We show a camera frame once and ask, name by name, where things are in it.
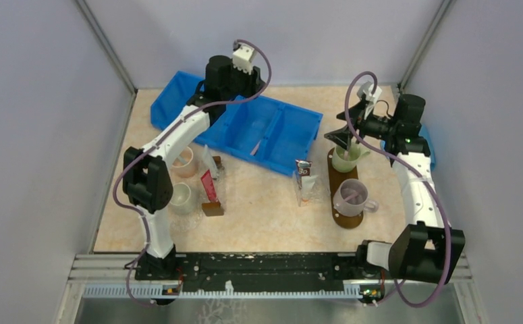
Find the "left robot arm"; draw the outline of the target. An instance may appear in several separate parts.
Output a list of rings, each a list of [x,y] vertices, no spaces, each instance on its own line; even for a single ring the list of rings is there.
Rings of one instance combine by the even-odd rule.
[[[252,58],[213,56],[180,114],[148,144],[124,153],[125,165],[113,186],[113,200],[138,214],[145,236],[140,256],[153,258],[150,269],[159,278],[169,279],[177,271],[176,259],[169,256],[175,246],[165,212],[173,196],[170,167],[197,136],[218,121],[228,105],[254,100],[267,85]]]

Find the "clear holder with wooden ends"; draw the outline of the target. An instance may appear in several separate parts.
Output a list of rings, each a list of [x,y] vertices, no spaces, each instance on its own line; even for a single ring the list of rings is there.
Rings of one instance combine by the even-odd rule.
[[[219,201],[219,195],[215,188],[215,180],[209,169],[201,175],[200,181],[207,196],[207,201],[201,204],[204,215],[206,217],[224,216],[225,209]]]

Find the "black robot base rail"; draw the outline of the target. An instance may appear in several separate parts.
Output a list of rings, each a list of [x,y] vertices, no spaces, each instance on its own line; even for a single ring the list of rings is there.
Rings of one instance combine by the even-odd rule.
[[[352,280],[386,278],[356,252],[177,252],[160,259],[145,253],[134,265],[138,281],[172,280],[180,292],[329,293]]]

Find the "white tube orange cap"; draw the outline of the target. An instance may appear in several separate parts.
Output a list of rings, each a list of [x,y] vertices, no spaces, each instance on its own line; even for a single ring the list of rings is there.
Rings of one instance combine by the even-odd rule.
[[[300,201],[308,203],[314,197],[314,189],[319,180],[318,175],[300,177]]]

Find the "white tube black cap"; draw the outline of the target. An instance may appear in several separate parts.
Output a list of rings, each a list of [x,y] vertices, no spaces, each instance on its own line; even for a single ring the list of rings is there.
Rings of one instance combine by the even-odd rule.
[[[204,166],[210,171],[212,178],[217,180],[219,178],[219,169],[207,144],[204,145],[202,151],[202,162],[204,163]]]

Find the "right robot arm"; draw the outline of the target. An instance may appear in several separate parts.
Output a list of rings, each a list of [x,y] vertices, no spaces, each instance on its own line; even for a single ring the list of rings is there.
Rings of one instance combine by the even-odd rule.
[[[420,133],[426,101],[403,94],[394,114],[387,117],[372,112],[375,102],[365,94],[359,99],[348,116],[361,138],[383,141],[379,152],[397,175],[408,224],[393,243],[363,242],[357,250],[356,272],[372,278],[383,268],[395,279],[447,284],[466,239],[463,231],[443,219],[433,198],[431,150]]]

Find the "grey ceramic mug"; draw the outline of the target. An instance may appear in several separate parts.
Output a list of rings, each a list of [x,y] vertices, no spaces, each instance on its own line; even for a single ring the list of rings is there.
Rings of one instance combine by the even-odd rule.
[[[346,217],[379,210],[379,203],[369,196],[368,188],[357,179],[347,179],[339,185],[333,195],[332,206],[337,213]]]

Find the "clear textured acrylic tray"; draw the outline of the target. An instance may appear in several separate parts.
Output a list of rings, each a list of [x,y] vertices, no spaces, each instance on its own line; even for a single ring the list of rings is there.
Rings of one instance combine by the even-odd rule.
[[[299,207],[317,205],[329,200],[330,189],[323,174],[300,176],[293,172],[292,181]]]

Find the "white ceramic mug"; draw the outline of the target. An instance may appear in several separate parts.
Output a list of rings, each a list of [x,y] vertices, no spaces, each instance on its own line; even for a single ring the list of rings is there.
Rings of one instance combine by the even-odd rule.
[[[173,173],[180,178],[191,178],[198,171],[194,151],[187,146],[175,159],[171,166]]]

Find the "light pink toothbrush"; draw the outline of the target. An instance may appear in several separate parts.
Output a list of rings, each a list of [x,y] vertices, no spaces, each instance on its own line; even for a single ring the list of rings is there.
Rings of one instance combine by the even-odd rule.
[[[343,197],[342,194],[339,195],[339,198],[336,200],[337,205],[340,205],[342,203],[348,202],[349,200],[352,200],[353,198],[356,198],[359,196],[360,193],[357,191],[353,191],[351,194],[347,195],[346,197]]]

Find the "cream speckled ceramic mug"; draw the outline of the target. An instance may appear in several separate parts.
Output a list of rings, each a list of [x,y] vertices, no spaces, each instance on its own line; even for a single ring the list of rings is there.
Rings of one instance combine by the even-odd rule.
[[[185,182],[173,186],[173,195],[169,202],[169,208],[177,215],[189,215],[193,213],[198,204],[198,193]]]

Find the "green ceramic mug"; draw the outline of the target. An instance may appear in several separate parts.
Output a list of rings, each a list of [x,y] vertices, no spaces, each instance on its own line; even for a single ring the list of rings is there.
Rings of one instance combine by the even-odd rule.
[[[370,150],[361,144],[351,143],[348,149],[336,145],[333,149],[331,164],[334,170],[348,173],[355,169],[357,164],[368,155],[370,155]]]

